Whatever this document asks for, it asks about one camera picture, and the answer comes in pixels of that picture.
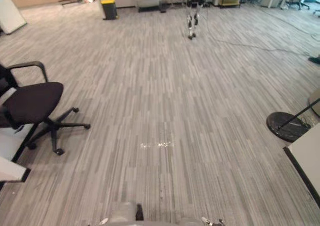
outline robot leg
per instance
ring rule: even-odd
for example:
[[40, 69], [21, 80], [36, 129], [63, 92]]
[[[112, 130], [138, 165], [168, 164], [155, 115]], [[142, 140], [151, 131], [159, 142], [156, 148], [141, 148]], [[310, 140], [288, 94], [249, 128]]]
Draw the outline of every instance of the robot leg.
[[188, 38], [192, 40], [193, 33], [192, 33], [192, 4], [191, 2], [187, 3], [187, 22], [188, 22], [188, 29], [189, 29], [189, 35]]
[[202, 5], [200, 5], [200, 4], [197, 4], [196, 5], [196, 13], [194, 14], [194, 27], [193, 27], [193, 34], [192, 34], [192, 36], [193, 37], [196, 37], [197, 35], [196, 35], [196, 28], [197, 28], [197, 26], [198, 26], [198, 22], [199, 22], [199, 12], [200, 12], [200, 8], [202, 7]]

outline armchair cushion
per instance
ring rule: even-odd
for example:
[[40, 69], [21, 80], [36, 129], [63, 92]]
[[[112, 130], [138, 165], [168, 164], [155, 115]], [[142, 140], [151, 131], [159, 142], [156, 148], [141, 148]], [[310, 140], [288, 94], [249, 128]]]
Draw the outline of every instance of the armchair cushion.
[[[18, 124], [40, 123], [58, 105], [64, 86], [47, 82], [20, 87], [3, 104]], [[0, 127], [10, 127], [0, 119]]]
[[158, 6], [160, 4], [160, 0], [136, 0], [138, 7], [151, 7]]

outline metal pole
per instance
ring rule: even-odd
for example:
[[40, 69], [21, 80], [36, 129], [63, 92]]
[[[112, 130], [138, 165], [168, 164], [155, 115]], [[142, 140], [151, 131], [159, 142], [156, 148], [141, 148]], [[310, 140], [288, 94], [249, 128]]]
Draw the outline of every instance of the metal pole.
[[283, 126], [287, 125], [288, 123], [290, 123], [292, 120], [294, 120], [295, 118], [297, 118], [300, 114], [304, 113], [305, 111], [307, 111], [308, 109], [310, 109], [311, 107], [313, 107], [315, 104], [317, 104], [320, 101], [320, 98], [318, 98], [318, 100], [314, 101], [312, 104], [310, 104], [308, 107], [306, 107], [305, 109], [303, 109], [302, 111], [300, 111], [299, 113], [297, 113], [295, 116], [292, 116], [289, 120], [285, 121], [282, 125], [280, 125], [279, 127], [277, 127], [277, 130], [281, 129]]

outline black cable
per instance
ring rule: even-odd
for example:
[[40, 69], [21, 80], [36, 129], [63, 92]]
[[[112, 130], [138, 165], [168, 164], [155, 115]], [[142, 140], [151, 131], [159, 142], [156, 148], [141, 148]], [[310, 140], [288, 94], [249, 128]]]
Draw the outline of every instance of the black cable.
[[272, 14], [270, 14], [270, 13], [268, 13], [268, 12], [266, 12], [266, 11], [262, 10], [261, 6], [260, 6], [260, 5], [255, 4], [254, 2], [249, 2], [249, 4], [254, 5], [254, 7], [255, 7], [255, 8], [257, 8], [256, 6], [258, 6], [258, 7], [259, 7], [259, 10], [260, 10], [260, 11], [262, 11], [263, 13], [265, 13], [265, 14], [267, 14], [267, 15], [270, 15], [270, 16], [272, 16], [272, 17], [274, 17], [274, 18], [278, 19], [278, 20], [281, 20], [282, 22], [284, 22], [284, 23], [286, 23], [286, 24], [288, 24], [288, 25], [292, 26], [293, 28], [297, 29], [298, 31], [301, 31], [301, 32], [303, 32], [304, 34], [307, 34], [307, 35], [311, 36], [311, 38], [313, 38], [313, 39], [314, 39], [315, 41], [317, 41], [317, 42], [319, 42], [319, 41], [320, 41], [319, 39], [317, 39], [317, 38], [316, 38], [316, 36], [318, 36], [319, 34], [311, 34], [311, 33], [309, 33], [309, 32], [306, 32], [306, 31], [304, 31], [304, 30], [300, 29], [299, 27], [296, 27], [295, 25], [291, 24], [290, 22], [288, 22], [288, 21], [286, 21], [286, 20], [283, 20], [283, 19], [282, 19], [282, 18], [280, 18], [280, 17], [277, 17], [277, 16], [275, 16], [275, 15], [272, 15]]
[[209, 18], [209, 8], [207, 10], [207, 15], [206, 15], [206, 27], [208, 29], [208, 32], [210, 33], [210, 36], [212, 37], [212, 39], [214, 39], [215, 41], [218, 41], [218, 42], [223, 42], [223, 43], [226, 43], [226, 44], [229, 44], [229, 45], [235, 45], [235, 46], [244, 46], [244, 47], [250, 47], [250, 48], [255, 48], [255, 49], [260, 49], [260, 50], [265, 50], [265, 51], [269, 51], [269, 52], [272, 52], [272, 51], [283, 51], [283, 52], [286, 52], [286, 53], [292, 53], [292, 54], [295, 54], [295, 55], [303, 55], [303, 56], [310, 56], [310, 54], [308, 52], [305, 52], [304, 54], [301, 54], [301, 53], [297, 53], [297, 52], [294, 52], [294, 51], [291, 51], [291, 50], [285, 50], [285, 49], [268, 49], [268, 48], [263, 48], [263, 47], [259, 47], [259, 46], [254, 46], [254, 45], [247, 45], [247, 44], [241, 44], [241, 43], [233, 43], [233, 42], [230, 42], [230, 41], [226, 41], [226, 40], [219, 40], [219, 39], [216, 39], [210, 28], [209, 28], [209, 21], [208, 21], [208, 18]]
[[287, 22], [286, 20], [281, 19], [280, 17], [277, 17], [277, 16], [275, 16], [275, 15], [272, 15], [272, 14], [270, 14], [270, 13], [268, 13], [268, 12], [262, 10], [262, 9], [260, 9], [260, 10], [261, 10], [263, 13], [267, 14], [267, 15], [270, 15], [270, 16], [278, 19], [278, 20], [283, 21], [284, 23], [292, 26], [293, 28], [297, 29], [298, 31], [301, 31], [301, 32], [303, 32], [304, 34], [307, 34], [307, 35], [311, 36], [315, 41], [318, 41], [318, 42], [320, 41], [320, 40], [318, 40], [318, 39], [315, 38], [315, 36], [317, 36], [318, 34], [311, 34], [311, 33], [309, 33], [309, 32], [306, 32], [306, 31], [304, 31], [304, 30], [296, 27], [295, 25], [291, 24], [290, 22]]

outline chair leg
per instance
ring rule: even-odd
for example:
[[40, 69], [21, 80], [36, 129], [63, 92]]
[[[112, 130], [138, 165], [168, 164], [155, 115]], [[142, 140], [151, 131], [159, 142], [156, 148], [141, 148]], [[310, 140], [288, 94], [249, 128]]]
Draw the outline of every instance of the chair leg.
[[31, 148], [34, 148], [32, 147], [32, 143], [34, 141], [36, 141], [37, 139], [39, 139], [40, 137], [42, 137], [43, 135], [45, 135], [46, 133], [50, 132], [51, 131], [51, 128], [49, 126], [45, 127], [43, 130], [41, 130], [40, 132], [38, 132], [35, 136], [33, 136], [27, 143], [26, 143], [26, 146], [27, 147], [31, 147]]
[[90, 124], [77, 124], [77, 123], [59, 123], [59, 124], [57, 124], [57, 126], [59, 128], [83, 126], [87, 130], [90, 129], [90, 127], [91, 127]]
[[60, 115], [55, 121], [61, 122], [62, 120], [64, 120], [71, 112], [74, 113], [78, 113], [79, 112], [79, 108], [70, 108], [69, 110], [67, 110], [65, 113], [63, 113], [62, 115]]
[[32, 125], [31, 129], [29, 130], [28, 134], [26, 135], [26, 137], [24, 138], [23, 142], [21, 143], [21, 145], [23, 146], [27, 146], [27, 143], [29, 141], [29, 139], [31, 138], [31, 136], [34, 134], [34, 132], [36, 131], [36, 128], [38, 127], [39, 124], [34, 124]]
[[65, 153], [63, 149], [57, 149], [57, 131], [55, 129], [51, 130], [51, 142], [53, 152], [57, 155], [63, 155]]
[[301, 5], [308, 7], [308, 10], [310, 10], [310, 6], [308, 6], [307, 4], [301, 3]]

